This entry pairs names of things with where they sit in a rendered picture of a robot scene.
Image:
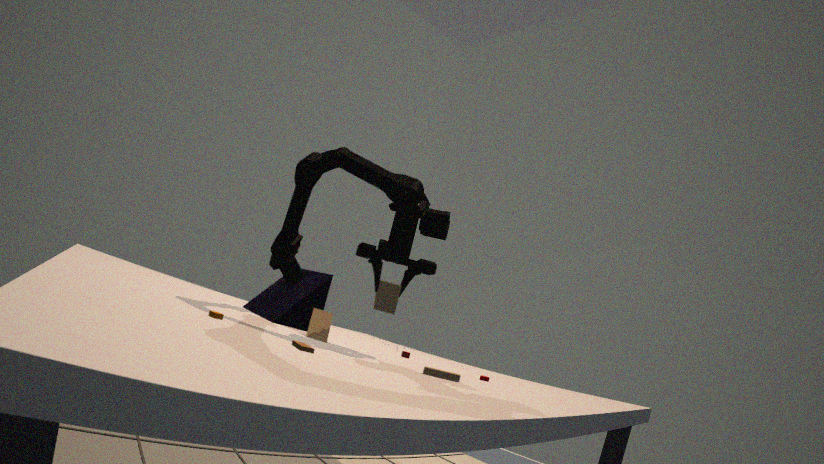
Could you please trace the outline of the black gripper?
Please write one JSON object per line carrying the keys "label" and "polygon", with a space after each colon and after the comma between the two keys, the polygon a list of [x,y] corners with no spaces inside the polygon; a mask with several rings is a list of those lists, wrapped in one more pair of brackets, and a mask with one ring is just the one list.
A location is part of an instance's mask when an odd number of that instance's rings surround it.
{"label": "black gripper", "polygon": [[383,263],[381,260],[408,266],[408,270],[405,270],[404,277],[400,285],[402,286],[400,295],[415,275],[421,275],[421,273],[426,275],[435,275],[437,269],[435,262],[424,259],[420,259],[418,261],[409,259],[414,236],[415,233],[410,230],[392,227],[385,252],[376,250],[376,246],[363,242],[357,246],[358,250],[356,255],[366,259],[369,258],[368,263],[372,264],[374,273],[374,288],[376,292],[381,276]]}

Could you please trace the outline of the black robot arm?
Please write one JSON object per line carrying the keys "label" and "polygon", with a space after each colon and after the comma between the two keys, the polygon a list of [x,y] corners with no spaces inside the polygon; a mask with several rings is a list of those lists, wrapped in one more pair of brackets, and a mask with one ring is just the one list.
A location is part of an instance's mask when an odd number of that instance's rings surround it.
{"label": "black robot arm", "polygon": [[300,269],[295,258],[303,238],[299,235],[298,228],[312,188],[323,173],[335,168],[346,170],[385,192],[393,201],[389,208],[396,211],[392,227],[415,233],[420,218],[420,234],[446,240],[450,212],[429,208],[430,202],[419,179],[391,173],[345,147],[311,153],[296,166],[295,189],[290,206],[281,232],[271,246],[270,266],[273,270],[280,269],[285,278],[283,284],[295,285],[309,274]]}

